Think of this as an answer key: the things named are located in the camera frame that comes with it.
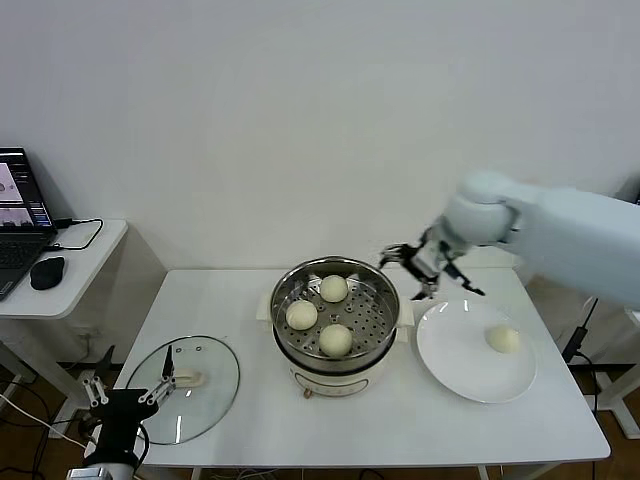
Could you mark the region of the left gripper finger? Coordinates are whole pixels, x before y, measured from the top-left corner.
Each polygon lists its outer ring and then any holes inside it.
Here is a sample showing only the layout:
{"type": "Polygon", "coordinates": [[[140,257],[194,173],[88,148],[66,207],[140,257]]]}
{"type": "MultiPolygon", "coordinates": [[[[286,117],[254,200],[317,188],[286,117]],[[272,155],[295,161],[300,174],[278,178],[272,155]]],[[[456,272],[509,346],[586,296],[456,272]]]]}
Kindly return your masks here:
{"type": "Polygon", "coordinates": [[[159,383],[138,398],[140,404],[161,405],[176,389],[173,347],[167,347],[159,383]]]}
{"type": "Polygon", "coordinates": [[[82,382],[90,406],[103,406],[109,403],[103,376],[110,371],[114,350],[115,346],[111,345],[96,363],[94,373],[82,382]]]}

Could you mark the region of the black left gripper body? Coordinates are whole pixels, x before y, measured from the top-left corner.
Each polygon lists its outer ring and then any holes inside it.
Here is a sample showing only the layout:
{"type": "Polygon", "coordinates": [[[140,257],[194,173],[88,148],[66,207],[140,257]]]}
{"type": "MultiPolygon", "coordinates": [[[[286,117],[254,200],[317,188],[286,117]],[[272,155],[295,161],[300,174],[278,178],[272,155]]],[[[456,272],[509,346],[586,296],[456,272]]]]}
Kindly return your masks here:
{"type": "Polygon", "coordinates": [[[153,400],[140,402],[143,389],[115,389],[107,393],[108,402],[91,408],[90,413],[100,421],[97,447],[85,458],[86,465],[114,463],[140,465],[149,450],[150,440],[143,429],[145,448],[141,457],[134,453],[138,430],[142,422],[159,411],[153,400]]]}

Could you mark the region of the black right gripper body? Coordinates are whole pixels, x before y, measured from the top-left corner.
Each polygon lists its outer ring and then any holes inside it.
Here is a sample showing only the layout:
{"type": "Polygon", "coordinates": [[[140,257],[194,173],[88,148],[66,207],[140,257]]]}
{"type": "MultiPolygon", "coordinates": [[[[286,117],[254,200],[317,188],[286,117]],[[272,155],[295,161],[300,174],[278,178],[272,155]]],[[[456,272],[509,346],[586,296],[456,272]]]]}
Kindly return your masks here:
{"type": "Polygon", "coordinates": [[[429,240],[416,250],[415,256],[407,263],[407,270],[419,282],[426,279],[434,279],[437,282],[448,262],[447,254],[446,242],[429,240]]]}

